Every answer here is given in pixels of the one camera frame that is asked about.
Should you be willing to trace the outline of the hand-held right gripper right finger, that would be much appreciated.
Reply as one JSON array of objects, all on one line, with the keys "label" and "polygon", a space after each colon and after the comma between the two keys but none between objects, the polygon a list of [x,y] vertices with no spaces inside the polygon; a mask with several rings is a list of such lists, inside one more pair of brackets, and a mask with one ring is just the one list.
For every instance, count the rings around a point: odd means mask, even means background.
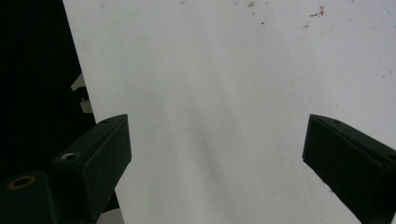
[{"label": "hand-held right gripper right finger", "polygon": [[344,122],[310,115],[303,161],[362,224],[396,215],[396,150]]}]

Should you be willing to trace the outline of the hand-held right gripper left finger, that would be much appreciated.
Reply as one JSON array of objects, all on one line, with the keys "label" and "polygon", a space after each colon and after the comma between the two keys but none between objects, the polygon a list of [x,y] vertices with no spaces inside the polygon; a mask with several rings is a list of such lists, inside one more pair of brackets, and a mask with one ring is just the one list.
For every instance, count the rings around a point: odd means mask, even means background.
[{"label": "hand-held right gripper left finger", "polygon": [[65,183],[65,218],[90,224],[105,211],[132,159],[128,116],[104,119],[51,162]]}]

